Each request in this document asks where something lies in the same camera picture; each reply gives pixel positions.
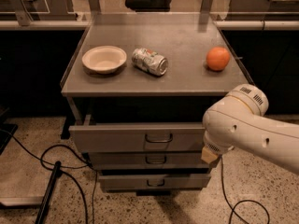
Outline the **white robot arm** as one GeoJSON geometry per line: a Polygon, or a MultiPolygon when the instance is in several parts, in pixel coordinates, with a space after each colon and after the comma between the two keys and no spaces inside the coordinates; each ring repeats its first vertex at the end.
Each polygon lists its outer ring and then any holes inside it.
{"type": "Polygon", "coordinates": [[[267,97],[242,84],[229,91],[203,116],[202,160],[215,161],[235,147],[299,174],[299,125],[269,119],[267,97]]]}

